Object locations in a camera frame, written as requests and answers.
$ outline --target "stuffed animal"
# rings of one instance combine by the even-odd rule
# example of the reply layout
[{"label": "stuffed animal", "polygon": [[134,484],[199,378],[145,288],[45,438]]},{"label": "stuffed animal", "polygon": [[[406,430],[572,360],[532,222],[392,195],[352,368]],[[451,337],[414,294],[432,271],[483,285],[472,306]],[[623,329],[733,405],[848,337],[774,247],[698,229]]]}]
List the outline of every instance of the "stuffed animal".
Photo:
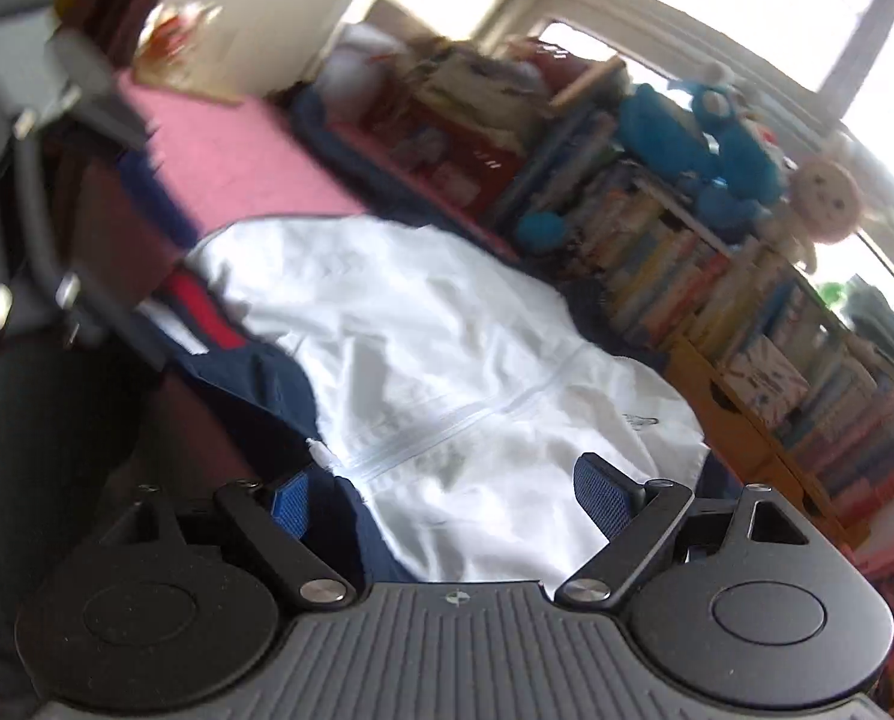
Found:
[{"label": "stuffed animal", "polygon": [[[757,121],[756,90],[717,62],[703,69],[700,80],[670,85],[691,95],[690,111],[641,84],[621,104],[617,137],[694,200],[702,223],[725,241],[740,242],[785,189],[783,153]],[[716,152],[707,135],[717,141]]]},{"label": "stuffed animal", "polygon": [[717,155],[697,119],[648,83],[623,100],[617,139],[630,153],[664,180],[676,182],[684,173],[711,181],[719,173]]},{"label": "stuffed animal", "polygon": [[812,157],[790,179],[787,202],[755,223],[757,236],[792,263],[817,270],[815,244],[835,244],[857,229],[863,216],[853,176],[827,154]]}]

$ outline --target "navy blue fabric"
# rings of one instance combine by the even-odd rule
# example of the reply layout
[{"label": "navy blue fabric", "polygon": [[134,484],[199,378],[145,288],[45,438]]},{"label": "navy blue fabric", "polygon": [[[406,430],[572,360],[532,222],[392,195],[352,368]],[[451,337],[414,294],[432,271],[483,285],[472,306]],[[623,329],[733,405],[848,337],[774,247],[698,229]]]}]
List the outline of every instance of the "navy blue fabric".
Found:
[{"label": "navy blue fabric", "polygon": [[631,495],[587,456],[582,456],[574,465],[574,495],[607,538],[617,536],[634,517]]},{"label": "navy blue fabric", "polygon": [[118,160],[117,169],[121,184],[138,212],[177,248],[184,251],[194,248],[199,233],[160,183],[146,151],[127,151]]},{"label": "navy blue fabric", "polygon": [[189,375],[276,416],[305,439],[320,440],[310,380],[297,360],[276,346],[249,341],[239,349],[176,361]]},{"label": "navy blue fabric", "polygon": [[357,589],[374,581],[417,581],[383,542],[354,485],[319,466],[276,491],[271,516]]}]

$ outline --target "wooden cabinet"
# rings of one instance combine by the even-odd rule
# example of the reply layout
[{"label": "wooden cabinet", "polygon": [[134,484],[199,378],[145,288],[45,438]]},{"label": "wooden cabinet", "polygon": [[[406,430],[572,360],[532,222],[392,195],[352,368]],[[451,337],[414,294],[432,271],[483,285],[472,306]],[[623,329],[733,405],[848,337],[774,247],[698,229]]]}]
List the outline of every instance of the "wooden cabinet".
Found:
[{"label": "wooden cabinet", "polygon": [[820,483],[786,455],[762,420],[690,341],[676,338],[670,352],[666,380],[694,409],[707,445],[743,483],[770,485],[837,545],[856,547],[866,538],[866,526],[844,530]]}]

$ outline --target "bookshelf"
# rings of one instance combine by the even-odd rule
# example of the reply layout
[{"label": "bookshelf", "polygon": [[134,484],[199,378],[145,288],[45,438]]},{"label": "bookshelf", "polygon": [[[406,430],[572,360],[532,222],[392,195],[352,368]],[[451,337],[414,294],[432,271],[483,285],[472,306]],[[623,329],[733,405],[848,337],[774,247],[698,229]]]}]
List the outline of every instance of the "bookshelf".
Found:
[{"label": "bookshelf", "polygon": [[835,544],[857,547],[869,534],[866,522],[844,528],[830,498],[772,435],[764,421],[687,338],[675,336],[665,378],[691,404],[708,445],[745,484],[775,487]]},{"label": "bookshelf", "polygon": [[870,447],[894,439],[894,365],[783,257],[753,238],[729,247],[636,162],[605,153],[572,191],[552,193],[545,182],[575,170],[583,132],[583,115],[571,119],[505,198],[566,221],[568,242],[543,271],[598,282],[616,336],[670,353],[668,381],[741,482],[771,484],[838,546],[859,546],[894,494],[893,466],[881,474]]}]

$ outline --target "window frame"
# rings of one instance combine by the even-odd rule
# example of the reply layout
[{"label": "window frame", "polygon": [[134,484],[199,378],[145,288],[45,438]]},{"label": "window frame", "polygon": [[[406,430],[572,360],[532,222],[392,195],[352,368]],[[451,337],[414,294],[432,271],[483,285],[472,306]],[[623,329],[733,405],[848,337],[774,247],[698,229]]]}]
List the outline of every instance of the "window frame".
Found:
[{"label": "window frame", "polygon": [[[784,151],[797,159],[817,153],[832,132],[845,129],[841,119],[887,42],[894,0],[871,0],[815,92],[727,35],[657,0],[533,0],[506,24],[506,33],[537,34],[552,20],[588,31],[666,76],[691,77],[711,59],[724,62],[763,92],[767,123]],[[894,179],[859,141],[851,171],[871,198],[873,213],[862,233],[888,253],[894,269]]]}]

